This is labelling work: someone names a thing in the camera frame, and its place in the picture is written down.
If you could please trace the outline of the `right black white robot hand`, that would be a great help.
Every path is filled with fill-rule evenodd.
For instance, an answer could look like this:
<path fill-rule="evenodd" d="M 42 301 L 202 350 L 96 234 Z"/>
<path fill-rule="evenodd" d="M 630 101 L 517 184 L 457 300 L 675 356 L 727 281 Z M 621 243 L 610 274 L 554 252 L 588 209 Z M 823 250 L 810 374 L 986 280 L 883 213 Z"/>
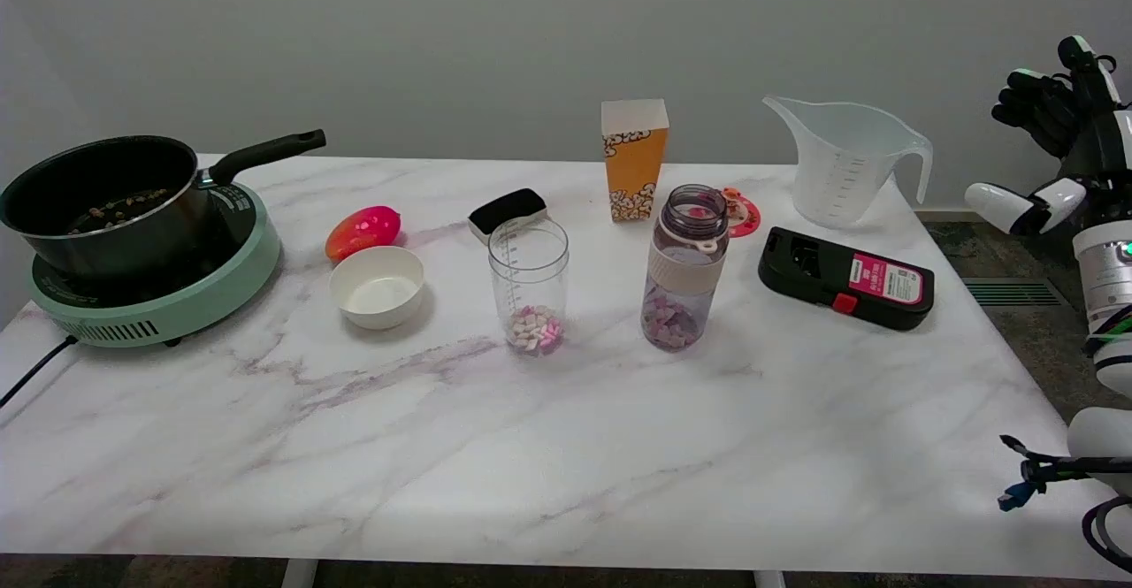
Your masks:
<path fill-rule="evenodd" d="M 1099 56 L 1080 35 L 1060 40 L 1058 56 L 1063 73 L 1009 73 L 990 109 L 1060 161 L 1055 178 L 1027 195 L 995 184 L 967 188 L 969 208 L 1003 233 L 1129 219 L 1129 103 L 1113 80 L 1115 57 Z"/>

